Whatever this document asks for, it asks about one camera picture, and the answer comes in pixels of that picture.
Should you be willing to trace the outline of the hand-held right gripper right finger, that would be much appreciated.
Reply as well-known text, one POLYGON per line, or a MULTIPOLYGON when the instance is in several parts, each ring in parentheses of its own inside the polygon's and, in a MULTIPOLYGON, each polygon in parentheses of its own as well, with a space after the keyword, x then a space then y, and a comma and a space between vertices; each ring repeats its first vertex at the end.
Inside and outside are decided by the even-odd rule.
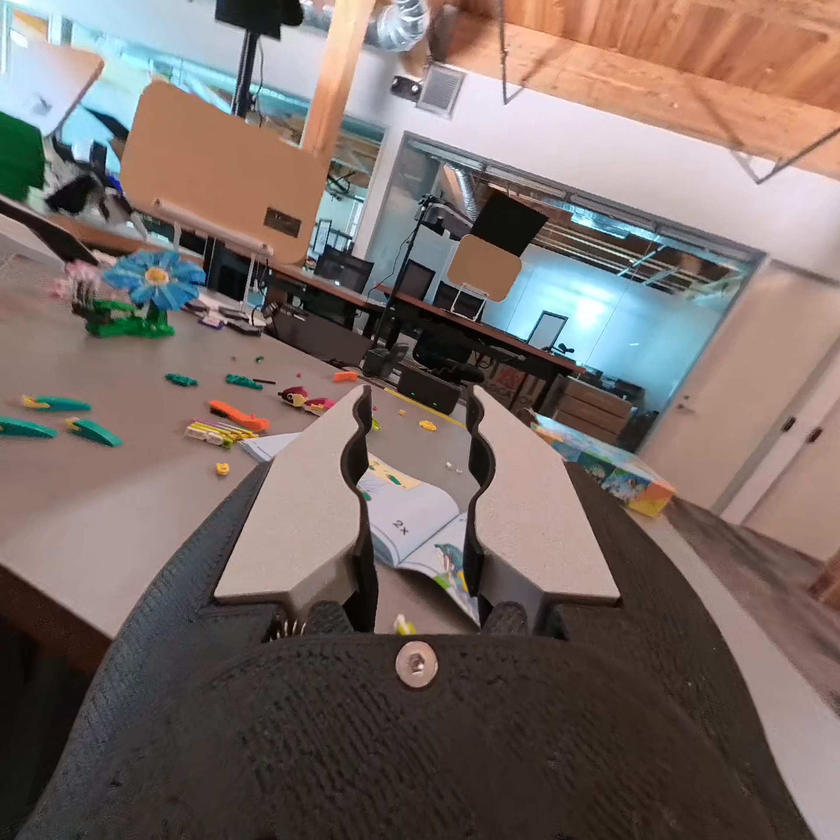
POLYGON ((615 607, 621 594, 561 456, 482 386, 466 408, 469 500, 463 548, 480 606, 519 604, 544 627, 558 604, 615 607))

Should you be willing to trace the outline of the colourful lego box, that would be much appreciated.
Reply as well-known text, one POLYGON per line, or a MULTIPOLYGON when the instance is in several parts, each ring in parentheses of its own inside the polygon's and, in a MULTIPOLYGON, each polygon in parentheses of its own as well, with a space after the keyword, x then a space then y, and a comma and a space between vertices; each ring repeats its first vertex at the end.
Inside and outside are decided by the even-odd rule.
POLYGON ((677 494, 640 458, 614 445, 538 414, 529 425, 565 461, 582 467, 628 510, 657 518, 677 494))

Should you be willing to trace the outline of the long orange lego piece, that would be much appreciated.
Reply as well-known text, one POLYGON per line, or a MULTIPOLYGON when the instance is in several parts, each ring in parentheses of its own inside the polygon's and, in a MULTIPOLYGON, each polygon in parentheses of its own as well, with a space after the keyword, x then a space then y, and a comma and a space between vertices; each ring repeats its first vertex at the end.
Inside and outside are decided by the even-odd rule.
POLYGON ((253 413, 243 413, 223 401, 212 400, 207 405, 211 414, 245 428, 252 434, 263 434, 270 429, 270 420, 267 418, 259 417, 253 413))

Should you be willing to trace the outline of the pink lego bird body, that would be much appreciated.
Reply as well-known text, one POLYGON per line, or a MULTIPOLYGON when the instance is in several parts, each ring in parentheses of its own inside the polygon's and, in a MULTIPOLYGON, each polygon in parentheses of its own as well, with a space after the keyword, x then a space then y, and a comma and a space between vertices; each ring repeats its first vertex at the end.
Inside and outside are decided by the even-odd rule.
POLYGON ((335 401, 329 399, 328 397, 311 397, 307 389, 303 386, 289 387, 281 392, 278 392, 277 395, 281 401, 288 406, 315 416, 325 414, 332 406, 335 405, 335 401))

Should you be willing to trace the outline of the open lego instruction booklet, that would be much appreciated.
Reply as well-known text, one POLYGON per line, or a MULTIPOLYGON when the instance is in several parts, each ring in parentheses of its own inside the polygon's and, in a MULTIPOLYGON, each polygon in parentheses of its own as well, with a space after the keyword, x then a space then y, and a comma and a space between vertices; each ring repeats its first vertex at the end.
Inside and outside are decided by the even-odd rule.
MULTIPOLYGON (((296 436, 256 438, 242 446, 269 464, 296 436)), ((478 624, 477 601, 467 592, 463 572, 466 515, 456 501, 444 490, 407 476, 373 455, 358 487, 367 501, 374 561, 426 576, 478 624)))

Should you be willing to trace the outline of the lego flower model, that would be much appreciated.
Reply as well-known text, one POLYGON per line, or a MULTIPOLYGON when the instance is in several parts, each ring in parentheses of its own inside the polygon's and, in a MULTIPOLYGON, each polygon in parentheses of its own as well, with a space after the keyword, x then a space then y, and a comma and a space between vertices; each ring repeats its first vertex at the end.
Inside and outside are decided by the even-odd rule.
POLYGON ((175 335, 169 312, 198 300, 206 276, 172 250, 139 250, 106 268, 77 260, 53 293, 69 303, 94 338, 168 339, 175 335))

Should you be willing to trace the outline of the red printed carton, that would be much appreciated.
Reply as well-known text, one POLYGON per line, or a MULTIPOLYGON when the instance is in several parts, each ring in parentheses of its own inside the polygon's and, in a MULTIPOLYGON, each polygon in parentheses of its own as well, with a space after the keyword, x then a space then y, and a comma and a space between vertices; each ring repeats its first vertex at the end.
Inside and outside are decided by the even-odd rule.
POLYGON ((522 408, 536 411, 551 393, 553 382, 495 362, 486 373, 483 387, 499 404, 515 413, 522 408))

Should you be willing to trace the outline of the brown office desk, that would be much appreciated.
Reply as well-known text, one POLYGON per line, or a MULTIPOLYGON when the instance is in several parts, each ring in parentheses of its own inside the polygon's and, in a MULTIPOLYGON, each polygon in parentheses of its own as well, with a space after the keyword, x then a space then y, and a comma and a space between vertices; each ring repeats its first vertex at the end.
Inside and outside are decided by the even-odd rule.
POLYGON ((309 274, 296 266, 269 268, 269 280, 275 286, 290 291, 300 298, 304 297, 304 290, 307 293, 317 291, 345 301, 363 312, 380 314, 385 310, 385 304, 380 301, 369 299, 364 294, 343 287, 334 280, 309 274))
POLYGON ((393 289, 385 286, 382 290, 392 323, 383 330, 388 339, 413 330, 418 332, 418 341, 431 343, 439 354, 444 350, 472 354, 478 361, 500 362, 546 382, 552 382, 557 376, 576 377, 584 372, 583 366, 563 355, 540 350, 480 321, 471 321, 418 300, 402 290, 395 302, 391 302, 393 289))
POLYGON ((43 215, 5 196, 1 196, 1 214, 26 227, 65 262, 81 259, 93 264, 94 249, 111 256, 125 256, 141 250, 155 253, 174 251, 171 244, 153 238, 142 239, 133 230, 122 232, 82 223, 60 214, 43 215))

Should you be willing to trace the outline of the group of small dark cards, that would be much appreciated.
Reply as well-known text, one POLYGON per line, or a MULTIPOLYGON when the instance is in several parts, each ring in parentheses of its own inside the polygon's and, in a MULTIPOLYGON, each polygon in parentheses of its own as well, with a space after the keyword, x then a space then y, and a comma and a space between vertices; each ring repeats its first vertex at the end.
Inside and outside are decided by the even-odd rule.
POLYGON ((193 300, 182 305, 182 311, 195 317, 197 322, 215 331, 228 330, 250 338, 258 338, 265 332, 263 325, 253 322, 238 310, 211 308, 204 301, 193 300))

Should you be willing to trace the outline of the white door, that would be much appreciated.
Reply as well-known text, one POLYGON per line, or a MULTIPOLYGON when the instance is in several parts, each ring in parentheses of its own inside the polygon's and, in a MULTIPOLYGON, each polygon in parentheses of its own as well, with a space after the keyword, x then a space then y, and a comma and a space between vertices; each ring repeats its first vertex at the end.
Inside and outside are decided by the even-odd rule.
POLYGON ((643 447, 682 501, 719 512, 838 350, 837 279, 767 260, 643 447))

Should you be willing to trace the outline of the small wooden board stand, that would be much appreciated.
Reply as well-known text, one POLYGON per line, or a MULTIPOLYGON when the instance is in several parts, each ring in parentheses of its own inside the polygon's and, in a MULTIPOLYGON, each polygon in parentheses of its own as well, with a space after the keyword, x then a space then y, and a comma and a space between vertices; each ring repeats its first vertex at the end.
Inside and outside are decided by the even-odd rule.
POLYGON ((448 283, 456 288, 450 311, 461 318, 467 310, 459 306, 464 295, 479 300, 478 309, 470 315, 477 321, 488 301, 502 302, 522 271, 522 260, 506 250, 472 234, 463 237, 446 269, 448 283))

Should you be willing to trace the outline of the black flag panel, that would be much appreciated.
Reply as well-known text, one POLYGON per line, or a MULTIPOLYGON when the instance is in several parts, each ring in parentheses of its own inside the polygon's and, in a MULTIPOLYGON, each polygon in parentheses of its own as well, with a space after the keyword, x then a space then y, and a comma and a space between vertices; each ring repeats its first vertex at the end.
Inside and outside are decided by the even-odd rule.
POLYGON ((521 257, 548 220, 539 210, 491 189, 469 234, 521 257))

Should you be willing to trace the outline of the black white device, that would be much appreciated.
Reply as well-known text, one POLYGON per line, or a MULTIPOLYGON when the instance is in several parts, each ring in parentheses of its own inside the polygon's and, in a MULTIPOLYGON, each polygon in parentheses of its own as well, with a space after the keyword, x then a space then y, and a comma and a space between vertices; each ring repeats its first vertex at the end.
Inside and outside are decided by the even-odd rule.
POLYGON ((107 155, 95 155, 93 161, 49 163, 45 205, 53 214, 77 217, 98 211, 106 222, 122 224, 133 213, 133 207, 109 178, 107 155))

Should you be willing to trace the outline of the white board stand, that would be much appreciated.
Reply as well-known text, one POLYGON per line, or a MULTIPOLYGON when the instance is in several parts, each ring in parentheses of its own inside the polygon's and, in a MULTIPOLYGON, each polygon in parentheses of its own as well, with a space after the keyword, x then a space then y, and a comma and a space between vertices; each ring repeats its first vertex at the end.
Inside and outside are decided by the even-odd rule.
POLYGON ((1 111, 47 137, 62 127, 104 67, 104 59, 90 51, 12 33, 1 111))

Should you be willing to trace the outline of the wall air vent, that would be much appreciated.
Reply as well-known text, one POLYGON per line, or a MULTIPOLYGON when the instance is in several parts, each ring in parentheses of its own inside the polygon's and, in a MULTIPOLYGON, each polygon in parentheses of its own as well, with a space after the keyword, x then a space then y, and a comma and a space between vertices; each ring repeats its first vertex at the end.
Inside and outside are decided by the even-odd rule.
POLYGON ((441 119, 452 119, 465 79, 462 70, 438 62, 429 64, 420 85, 417 109, 441 119))

